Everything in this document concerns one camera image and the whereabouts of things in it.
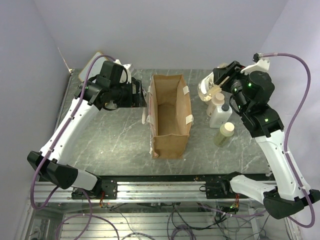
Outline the amber bottle white cap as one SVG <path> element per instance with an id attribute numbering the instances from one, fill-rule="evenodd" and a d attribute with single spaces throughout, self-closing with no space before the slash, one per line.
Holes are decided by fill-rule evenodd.
<path id="1" fill-rule="evenodd" d="M 207 105 L 217 93 L 222 92 L 222 88 L 220 87 L 220 85 L 214 84 L 213 71 L 200 81 L 197 86 L 197 92 L 199 98 Z"/>

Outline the beige cap bottle front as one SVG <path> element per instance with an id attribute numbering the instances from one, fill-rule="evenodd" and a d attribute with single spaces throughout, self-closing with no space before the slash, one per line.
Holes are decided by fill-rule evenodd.
<path id="1" fill-rule="evenodd" d="M 222 106 L 225 103 L 225 96 L 218 92 L 216 93 L 211 100 L 208 102 L 208 107 L 206 110 L 206 114 L 211 117 L 213 111 L 216 109 L 217 106 Z"/>

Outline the beige cap bottle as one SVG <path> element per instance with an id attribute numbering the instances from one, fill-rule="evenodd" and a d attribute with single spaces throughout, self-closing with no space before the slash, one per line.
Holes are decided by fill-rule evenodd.
<path id="1" fill-rule="evenodd" d="M 213 139 L 213 143 L 218 147 L 223 147 L 230 138 L 234 135 L 235 125 L 231 122 L 222 124 L 219 131 L 216 133 Z"/>
<path id="2" fill-rule="evenodd" d="M 213 111 L 216 109 L 217 106 L 222 106 L 225 103 L 225 96 L 218 92 L 216 93 L 211 100 L 208 102 L 208 107 L 206 110 L 206 114 L 211 117 Z"/>

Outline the white bottle black cap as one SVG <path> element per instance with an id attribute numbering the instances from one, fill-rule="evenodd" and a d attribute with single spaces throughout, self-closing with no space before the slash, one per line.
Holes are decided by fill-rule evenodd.
<path id="1" fill-rule="evenodd" d="M 209 127 L 212 129 L 220 128 L 229 120 L 232 113 L 233 110 L 228 104 L 218 105 L 211 114 Z"/>

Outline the brown canvas bag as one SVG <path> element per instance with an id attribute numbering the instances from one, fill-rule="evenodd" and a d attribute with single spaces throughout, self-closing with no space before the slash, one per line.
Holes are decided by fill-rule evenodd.
<path id="1" fill-rule="evenodd" d="M 181 159 L 194 121 L 190 89 L 184 76 L 154 74 L 147 97 L 152 158 Z"/>

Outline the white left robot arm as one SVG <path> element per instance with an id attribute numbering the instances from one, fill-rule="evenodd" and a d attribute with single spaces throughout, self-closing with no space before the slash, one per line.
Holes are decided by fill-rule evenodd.
<path id="1" fill-rule="evenodd" d="M 104 61 L 99 74 L 81 83 L 64 119 L 40 151 L 27 161 L 39 175 L 61 189 L 76 187 L 96 199 L 102 193 L 99 177 L 69 165 L 73 148 L 83 130 L 107 104 L 118 108 L 145 108 L 142 82 L 131 76 L 130 65 Z"/>

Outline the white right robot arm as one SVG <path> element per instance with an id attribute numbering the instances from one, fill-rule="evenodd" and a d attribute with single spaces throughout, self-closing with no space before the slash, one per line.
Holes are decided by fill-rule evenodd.
<path id="1" fill-rule="evenodd" d="M 231 94 L 237 105 L 237 114 L 262 149 L 275 179 L 275 185 L 268 185 L 232 172 L 224 178 L 220 192 L 226 198 L 235 194 L 252 198 L 279 220 L 318 202 L 320 192 L 311 189 L 299 171 L 289 152 L 287 131 L 281 118 L 268 105 L 275 90 L 268 70 L 266 59 L 247 67 L 233 61 L 212 70 L 213 85 Z"/>

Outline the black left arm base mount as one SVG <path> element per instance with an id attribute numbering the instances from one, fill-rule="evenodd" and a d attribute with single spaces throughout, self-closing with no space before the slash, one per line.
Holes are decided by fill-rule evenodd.
<path id="1" fill-rule="evenodd" d="M 118 184 L 113 180 L 104 180 L 101 183 L 101 199 L 116 200 L 118 195 Z"/>

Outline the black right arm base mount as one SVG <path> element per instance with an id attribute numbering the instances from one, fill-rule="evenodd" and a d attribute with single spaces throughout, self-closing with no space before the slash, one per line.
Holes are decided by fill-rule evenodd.
<path id="1" fill-rule="evenodd" d="M 199 191 L 205 193 L 207 199 L 224 199 L 229 195 L 230 184 L 225 180 L 206 182 L 199 187 Z"/>

